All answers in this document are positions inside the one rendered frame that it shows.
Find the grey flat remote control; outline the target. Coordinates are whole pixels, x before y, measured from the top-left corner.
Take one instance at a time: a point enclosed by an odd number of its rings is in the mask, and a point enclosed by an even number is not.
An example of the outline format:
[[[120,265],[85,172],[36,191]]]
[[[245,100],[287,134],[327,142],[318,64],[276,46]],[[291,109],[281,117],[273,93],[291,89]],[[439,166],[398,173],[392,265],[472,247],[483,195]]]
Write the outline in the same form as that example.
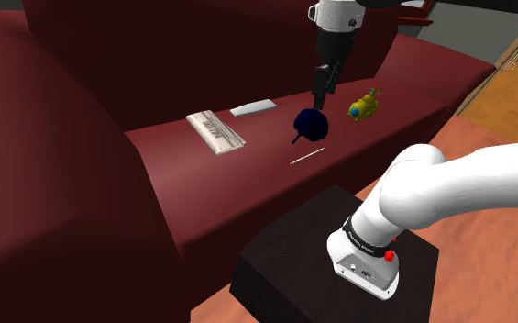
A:
[[[277,105],[270,99],[263,99],[252,103],[247,103],[230,109],[230,113],[234,117],[243,117],[252,114],[257,114],[265,111],[275,109]]]

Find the white folded newspaper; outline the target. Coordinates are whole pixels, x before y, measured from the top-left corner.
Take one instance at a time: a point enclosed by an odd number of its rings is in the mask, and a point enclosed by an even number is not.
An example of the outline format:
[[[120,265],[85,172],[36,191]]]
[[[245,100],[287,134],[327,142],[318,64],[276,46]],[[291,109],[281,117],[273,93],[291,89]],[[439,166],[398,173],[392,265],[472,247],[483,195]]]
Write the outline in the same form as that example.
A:
[[[185,118],[215,155],[242,148],[246,142],[213,111],[206,110]]]

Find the red wooden chair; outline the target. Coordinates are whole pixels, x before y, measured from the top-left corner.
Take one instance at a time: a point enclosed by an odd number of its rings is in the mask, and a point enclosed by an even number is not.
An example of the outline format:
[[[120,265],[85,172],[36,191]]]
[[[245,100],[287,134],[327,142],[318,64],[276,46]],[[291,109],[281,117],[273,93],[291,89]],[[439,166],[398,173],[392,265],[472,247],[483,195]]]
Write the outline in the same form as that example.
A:
[[[435,0],[412,0],[403,2],[398,10],[399,26],[429,26],[433,23],[429,15],[435,5]]]

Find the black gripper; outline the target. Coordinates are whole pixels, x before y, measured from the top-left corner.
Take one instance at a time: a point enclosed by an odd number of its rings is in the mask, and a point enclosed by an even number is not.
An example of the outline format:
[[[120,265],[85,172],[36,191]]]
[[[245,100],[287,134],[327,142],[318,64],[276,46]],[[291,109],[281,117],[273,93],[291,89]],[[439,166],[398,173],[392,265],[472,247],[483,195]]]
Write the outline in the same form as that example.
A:
[[[327,92],[329,94],[335,92],[339,75],[342,72],[342,63],[352,51],[354,38],[355,31],[333,32],[322,28],[318,29],[316,52],[321,57],[324,65],[314,68],[311,91],[311,94],[314,96],[313,108],[318,110],[324,108],[326,83]]]

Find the dark robot stand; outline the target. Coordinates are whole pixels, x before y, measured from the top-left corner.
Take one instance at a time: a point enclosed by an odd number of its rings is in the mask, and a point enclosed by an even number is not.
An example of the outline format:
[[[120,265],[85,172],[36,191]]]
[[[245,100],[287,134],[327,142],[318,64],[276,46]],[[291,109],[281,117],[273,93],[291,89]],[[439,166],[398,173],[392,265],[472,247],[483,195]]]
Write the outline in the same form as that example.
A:
[[[429,323],[439,250],[411,231],[390,299],[335,274],[326,240],[361,203],[334,185],[269,224],[239,253],[231,294],[259,323]]]

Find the dark blue round brush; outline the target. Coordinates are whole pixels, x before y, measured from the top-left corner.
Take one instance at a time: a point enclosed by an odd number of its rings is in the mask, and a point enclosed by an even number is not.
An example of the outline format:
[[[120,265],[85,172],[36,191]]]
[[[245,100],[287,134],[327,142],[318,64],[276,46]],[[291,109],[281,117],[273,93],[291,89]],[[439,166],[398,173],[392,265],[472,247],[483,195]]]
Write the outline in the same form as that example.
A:
[[[329,131],[326,116],[315,108],[303,109],[294,120],[293,127],[297,130],[297,135],[292,141],[292,144],[300,137],[304,137],[311,142],[322,140],[327,136]]]

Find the dark red sofa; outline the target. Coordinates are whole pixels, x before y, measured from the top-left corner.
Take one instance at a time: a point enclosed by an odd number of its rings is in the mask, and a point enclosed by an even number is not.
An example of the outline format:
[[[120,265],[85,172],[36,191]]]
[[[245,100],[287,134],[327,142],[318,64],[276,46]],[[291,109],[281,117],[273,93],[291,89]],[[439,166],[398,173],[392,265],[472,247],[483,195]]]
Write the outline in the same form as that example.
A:
[[[266,225],[332,184],[356,192],[427,142],[493,71],[366,14],[325,112],[298,139],[314,0],[23,0],[0,10],[0,323],[188,323]],[[382,88],[359,121],[350,106]],[[234,117],[263,99],[275,109]],[[185,119],[246,144],[215,155]]]

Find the thin pale pencil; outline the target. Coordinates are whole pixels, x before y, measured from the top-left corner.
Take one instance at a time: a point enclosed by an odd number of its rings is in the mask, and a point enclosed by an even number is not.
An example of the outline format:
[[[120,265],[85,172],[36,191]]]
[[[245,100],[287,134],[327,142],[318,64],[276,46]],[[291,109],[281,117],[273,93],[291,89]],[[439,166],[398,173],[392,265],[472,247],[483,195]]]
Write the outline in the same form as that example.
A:
[[[307,158],[310,158],[310,157],[314,156],[315,154],[317,154],[317,153],[319,153],[319,152],[321,152],[321,151],[324,151],[324,150],[325,150],[325,147],[322,147],[322,148],[320,148],[320,149],[318,149],[318,150],[314,150],[314,151],[312,151],[312,152],[309,152],[309,153],[305,154],[304,156],[302,156],[302,157],[300,157],[300,158],[297,158],[297,159],[295,159],[294,161],[291,161],[291,162],[289,163],[289,165],[294,165],[295,163],[297,163],[297,162],[301,162],[301,161],[303,161],[303,160],[305,160],[305,159],[307,159]]]

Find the yellow submarine toy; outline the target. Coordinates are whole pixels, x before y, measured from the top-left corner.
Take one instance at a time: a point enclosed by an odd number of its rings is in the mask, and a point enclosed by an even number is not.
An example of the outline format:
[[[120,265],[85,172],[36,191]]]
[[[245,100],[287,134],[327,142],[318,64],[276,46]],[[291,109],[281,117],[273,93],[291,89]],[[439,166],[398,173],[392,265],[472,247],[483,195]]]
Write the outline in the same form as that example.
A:
[[[381,90],[381,87],[378,90],[371,88],[367,95],[364,95],[350,106],[347,116],[355,121],[371,117],[380,108],[377,97],[380,95]]]

